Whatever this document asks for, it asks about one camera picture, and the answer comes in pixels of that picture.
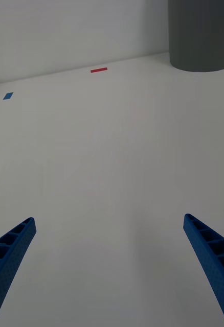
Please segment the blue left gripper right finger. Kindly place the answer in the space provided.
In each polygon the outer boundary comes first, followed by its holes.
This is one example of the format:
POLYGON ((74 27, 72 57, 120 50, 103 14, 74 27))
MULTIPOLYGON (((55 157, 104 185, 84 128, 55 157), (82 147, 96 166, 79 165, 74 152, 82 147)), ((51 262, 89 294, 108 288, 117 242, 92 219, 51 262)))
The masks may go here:
POLYGON ((224 237, 191 214, 183 229, 224 314, 224 237))

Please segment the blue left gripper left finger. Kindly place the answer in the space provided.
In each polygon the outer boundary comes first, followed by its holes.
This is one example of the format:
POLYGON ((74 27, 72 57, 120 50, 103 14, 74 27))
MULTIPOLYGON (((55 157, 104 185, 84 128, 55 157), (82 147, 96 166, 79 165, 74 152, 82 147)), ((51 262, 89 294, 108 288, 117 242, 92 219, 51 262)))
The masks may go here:
POLYGON ((0 309, 35 234, 29 217, 0 238, 0 309))

